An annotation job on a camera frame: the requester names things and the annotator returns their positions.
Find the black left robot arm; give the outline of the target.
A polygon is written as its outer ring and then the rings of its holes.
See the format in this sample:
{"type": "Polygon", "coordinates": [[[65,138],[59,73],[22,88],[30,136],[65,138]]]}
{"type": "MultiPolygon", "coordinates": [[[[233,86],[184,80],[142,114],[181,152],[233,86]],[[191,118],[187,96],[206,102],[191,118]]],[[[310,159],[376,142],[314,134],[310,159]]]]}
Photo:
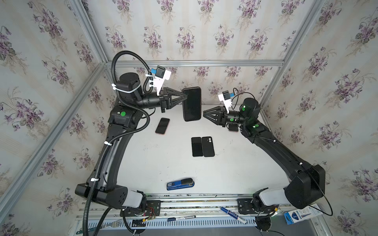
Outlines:
{"type": "Polygon", "coordinates": [[[117,184],[127,145],[133,134],[140,131],[138,123],[145,115],[144,108],[160,107],[165,112],[185,101],[187,95],[171,88],[144,94],[139,75],[134,72],[121,75],[113,86],[120,96],[110,112],[104,146],[96,167],[85,183],[77,185],[75,194],[87,198],[92,191],[91,201],[94,203],[115,209],[140,208],[144,194],[117,184]]]}

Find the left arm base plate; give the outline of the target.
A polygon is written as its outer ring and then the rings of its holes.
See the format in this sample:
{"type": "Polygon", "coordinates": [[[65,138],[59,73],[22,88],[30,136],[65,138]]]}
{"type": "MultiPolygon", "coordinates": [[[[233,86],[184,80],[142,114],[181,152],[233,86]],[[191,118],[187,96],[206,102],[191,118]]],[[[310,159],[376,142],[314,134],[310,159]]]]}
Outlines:
{"type": "Polygon", "coordinates": [[[121,217],[147,217],[160,215],[161,201],[142,200],[139,207],[126,207],[120,212],[121,217]]]}

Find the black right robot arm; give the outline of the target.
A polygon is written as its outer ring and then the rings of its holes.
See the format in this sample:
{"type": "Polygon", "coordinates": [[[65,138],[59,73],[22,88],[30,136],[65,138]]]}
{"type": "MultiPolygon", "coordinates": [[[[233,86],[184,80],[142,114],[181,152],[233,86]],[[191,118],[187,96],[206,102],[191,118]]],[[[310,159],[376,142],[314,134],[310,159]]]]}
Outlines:
{"type": "Polygon", "coordinates": [[[282,188],[265,189],[258,193],[266,206],[291,204],[303,209],[325,196],[325,170],[312,165],[282,144],[274,134],[258,120],[260,105],[254,98],[246,98],[238,111],[218,106],[203,112],[204,118],[216,125],[239,126],[241,134],[252,144],[265,151],[286,173],[290,183],[282,188]]]}

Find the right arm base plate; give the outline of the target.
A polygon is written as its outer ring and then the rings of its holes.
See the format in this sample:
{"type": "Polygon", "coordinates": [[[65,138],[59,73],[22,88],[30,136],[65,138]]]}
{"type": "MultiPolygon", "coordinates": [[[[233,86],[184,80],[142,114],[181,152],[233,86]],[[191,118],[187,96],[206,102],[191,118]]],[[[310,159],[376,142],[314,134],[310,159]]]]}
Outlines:
{"type": "Polygon", "coordinates": [[[271,214],[275,212],[278,205],[265,205],[260,198],[239,198],[237,199],[238,212],[240,214],[271,214]]]}

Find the black phone case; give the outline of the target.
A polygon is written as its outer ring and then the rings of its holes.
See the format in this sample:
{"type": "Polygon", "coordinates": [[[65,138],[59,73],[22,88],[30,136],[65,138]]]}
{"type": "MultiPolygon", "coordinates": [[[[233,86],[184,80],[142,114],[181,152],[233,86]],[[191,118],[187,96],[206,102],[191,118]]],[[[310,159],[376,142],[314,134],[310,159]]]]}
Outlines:
{"type": "Polygon", "coordinates": [[[203,156],[204,157],[214,157],[215,151],[214,151],[214,143],[213,139],[210,136],[202,137],[202,150],[203,150],[203,156]]]}

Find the black phone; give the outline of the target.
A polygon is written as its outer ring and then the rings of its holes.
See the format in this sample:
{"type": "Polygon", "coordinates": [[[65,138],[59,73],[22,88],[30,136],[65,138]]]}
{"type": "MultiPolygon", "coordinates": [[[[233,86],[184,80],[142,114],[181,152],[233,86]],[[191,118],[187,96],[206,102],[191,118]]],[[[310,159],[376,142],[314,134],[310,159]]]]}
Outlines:
{"type": "Polygon", "coordinates": [[[201,119],[201,88],[184,88],[182,93],[187,95],[183,101],[183,117],[185,122],[197,121],[201,119]]]}
{"type": "Polygon", "coordinates": [[[201,137],[192,137],[192,155],[193,157],[202,157],[203,156],[203,149],[202,149],[202,139],[201,137]]]}

